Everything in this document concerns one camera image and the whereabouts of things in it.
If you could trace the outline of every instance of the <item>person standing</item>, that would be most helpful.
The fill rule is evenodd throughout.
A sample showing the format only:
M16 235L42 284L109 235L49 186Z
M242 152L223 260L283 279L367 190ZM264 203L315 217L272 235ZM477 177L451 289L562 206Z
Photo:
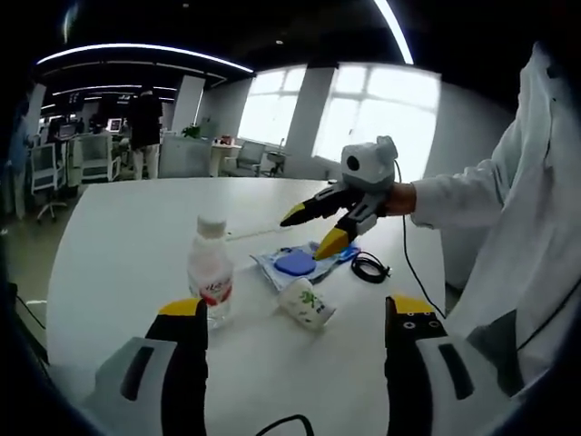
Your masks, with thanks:
M131 128L131 148L135 180L143 178L143 158L150 179L157 179L160 148L162 103L150 86L144 86L139 97L132 99L127 122Z

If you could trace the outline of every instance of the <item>ceiling light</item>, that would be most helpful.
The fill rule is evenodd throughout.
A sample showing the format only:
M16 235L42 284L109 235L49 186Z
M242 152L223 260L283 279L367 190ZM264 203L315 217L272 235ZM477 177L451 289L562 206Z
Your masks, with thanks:
M414 65L414 60L411 58L411 52L409 51L408 43L406 42L406 38L401 31L401 27L399 27L398 20L396 16L393 14L393 11L389 7L388 0L373 0L375 5L378 7L379 11L385 18L385 21L388 23L389 30L393 34L393 37L396 38L396 43L398 43L399 50L401 55L403 56L403 60L406 64Z
M238 68L246 73L254 73L250 68L246 68L245 66L235 64L233 62L226 61L224 59L220 59L219 57L210 56L209 54L204 53L197 53L192 52L190 50L184 50L182 48L175 48L175 47L166 47L164 45L151 45L151 44L134 44L134 43L114 43L114 44L97 44L97 45L85 45L83 47L76 47L70 48L69 50L64 50L63 52L58 52L55 54L51 54L50 56L44 57L36 64L40 65L46 61L50 61L51 59L56 59L57 57L62 57L66 55L72 55L73 53L81 53L86 52L89 50L103 50L106 48L142 48L147 50L158 50L162 52L172 52L177 53L180 55L188 55L194 57L200 57L202 59L208 59L209 61L217 62L219 64L224 64L228 66L232 66L234 68Z
M53 95L76 93L77 91L87 91L89 89L104 89L104 88L141 88L140 84L103 84L101 86L85 86L83 88L67 89L66 91L59 91Z

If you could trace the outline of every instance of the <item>dark ceiling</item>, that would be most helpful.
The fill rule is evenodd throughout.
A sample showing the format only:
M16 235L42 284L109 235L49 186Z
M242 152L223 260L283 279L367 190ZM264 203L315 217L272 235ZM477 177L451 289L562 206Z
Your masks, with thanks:
M536 21L522 17L520 3L389 0L417 67L513 107ZM144 43L213 55L254 71L286 64L403 63L373 0L85 0L54 2L45 16L54 19L54 34L44 36L40 57L82 45ZM210 87L249 76L191 56L139 49L70 54L34 72L50 92L121 83L177 87L183 74L205 76Z

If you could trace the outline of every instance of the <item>office chair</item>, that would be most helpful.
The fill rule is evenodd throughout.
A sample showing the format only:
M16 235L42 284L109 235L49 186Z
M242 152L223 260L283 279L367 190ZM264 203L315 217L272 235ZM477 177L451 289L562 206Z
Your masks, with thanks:
M107 179L112 182L121 171L119 156L113 159L113 137L106 134L83 134L78 137L81 149L81 182Z
M160 179L210 177L211 154L210 141L166 134L161 145L157 176Z
M227 157L224 160L226 168L223 172L230 177L258 177L261 173L262 155L265 149L266 144L245 141L238 156ZM236 167L228 168L232 161L236 162Z
M31 149L31 192L34 195L39 191L49 190L48 203L36 216L39 223L46 211L50 212L53 221L56 221L54 208L66 207L66 203L54 200L54 194L64 185L64 165L56 161L55 148L55 144L45 144Z

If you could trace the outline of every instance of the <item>paper cup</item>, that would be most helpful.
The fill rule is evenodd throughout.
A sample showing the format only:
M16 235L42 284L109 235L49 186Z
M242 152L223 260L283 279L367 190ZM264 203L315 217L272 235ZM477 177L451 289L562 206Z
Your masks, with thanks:
M295 320L311 330L320 329L335 309L313 292L308 279L301 277L290 283L279 295L279 305Z

